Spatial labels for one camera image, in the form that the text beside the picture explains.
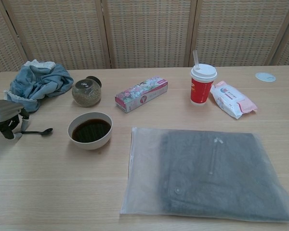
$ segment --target glass jar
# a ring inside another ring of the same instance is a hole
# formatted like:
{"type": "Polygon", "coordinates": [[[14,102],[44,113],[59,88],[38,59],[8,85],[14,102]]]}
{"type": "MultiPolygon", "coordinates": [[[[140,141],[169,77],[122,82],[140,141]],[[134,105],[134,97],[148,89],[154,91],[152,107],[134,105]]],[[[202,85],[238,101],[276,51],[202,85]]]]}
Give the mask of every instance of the glass jar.
{"type": "Polygon", "coordinates": [[[101,99],[101,81],[94,76],[78,81],[73,89],[73,99],[82,107],[90,107],[97,104],[101,99]]]}

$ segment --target white bowl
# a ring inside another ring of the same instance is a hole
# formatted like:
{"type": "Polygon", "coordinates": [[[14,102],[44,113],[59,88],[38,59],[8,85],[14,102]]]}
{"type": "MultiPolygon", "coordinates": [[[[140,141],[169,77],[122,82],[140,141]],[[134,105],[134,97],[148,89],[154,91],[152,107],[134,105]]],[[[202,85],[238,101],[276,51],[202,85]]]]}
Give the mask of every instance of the white bowl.
{"type": "Polygon", "coordinates": [[[78,117],[76,117],[68,126],[68,136],[69,138],[72,140],[72,142],[77,145],[79,148],[82,149],[86,149],[86,150],[93,150],[93,149],[97,149],[100,148],[102,146],[104,146],[110,139],[111,136],[111,132],[112,132],[112,127],[113,127],[113,122],[112,119],[110,118],[110,116],[101,113],[101,112],[89,112],[89,113],[85,113],[82,114],[78,117]],[[100,138],[97,141],[93,141],[90,143],[81,143],[78,142],[74,139],[72,139],[72,133],[75,130],[75,128],[77,128],[80,124],[82,124],[83,122],[89,120],[89,119],[102,119],[104,121],[106,121],[108,124],[110,124],[110,130],[109,132],[104,135],[102,138],[100,138]]]}

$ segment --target brown liquid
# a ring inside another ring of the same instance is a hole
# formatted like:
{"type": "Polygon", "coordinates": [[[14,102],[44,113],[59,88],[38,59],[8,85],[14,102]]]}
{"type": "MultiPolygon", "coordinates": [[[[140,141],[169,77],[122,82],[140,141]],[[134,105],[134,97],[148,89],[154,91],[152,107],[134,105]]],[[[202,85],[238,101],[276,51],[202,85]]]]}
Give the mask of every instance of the brown liquid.
{"type": "Polygon", "coordinates": [[[102,119],[90,119],[78,127],[72,133],[72,139],[81,143],[90,143],[104,137],[111,126],[102,119]]]}

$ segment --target white cup lid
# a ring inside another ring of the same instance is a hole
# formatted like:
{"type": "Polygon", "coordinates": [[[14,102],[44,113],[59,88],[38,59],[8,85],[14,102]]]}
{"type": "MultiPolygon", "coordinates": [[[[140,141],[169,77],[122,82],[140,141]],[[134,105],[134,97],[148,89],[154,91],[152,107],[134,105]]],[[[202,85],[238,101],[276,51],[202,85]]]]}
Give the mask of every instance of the white cup lid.
{"type": "Polygon", "coordinates": [[[217,71],[214,66],[199,64],[199,69],[192,68],[191,75],[199,81],[211,82],[217,77],[217,71]]]}

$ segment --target wooden table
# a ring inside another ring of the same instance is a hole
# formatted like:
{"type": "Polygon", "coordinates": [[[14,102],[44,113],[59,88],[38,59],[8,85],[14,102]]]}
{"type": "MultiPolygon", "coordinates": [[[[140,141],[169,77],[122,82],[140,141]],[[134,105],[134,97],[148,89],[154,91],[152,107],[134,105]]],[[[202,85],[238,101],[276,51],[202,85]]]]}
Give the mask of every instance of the wooden table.
{"type": "MultiPolygon", "coordinates": [[[[0,231],[82,230],[289,230],[289,224],[120,215],[128,179],[132,127],[253,132],[263,145],[289,193],[289,66],[219,67],[218,80],[238,88],[259,107],[235,120],[212,98],[205,106],[190,103],[190,68],[73,70],[75,81],[97,76],[102,100],[92,108],[77,106],[71,91],[42,102],[28,130],[54,128],[53,135],[24,135],[9,141],[0,134],[0,231]],[[257,72],[270,72],[276,82],[261,82],[257,72]],[[114,95],[152,76],[169,81],[168,92],[126,114],[114,95]],[[98,151],[73,145],[69,122],[100,111],[114,121],[111,141],[98,151]]],[[[0,98],[16,72],[0,73],[0,98]]]]}

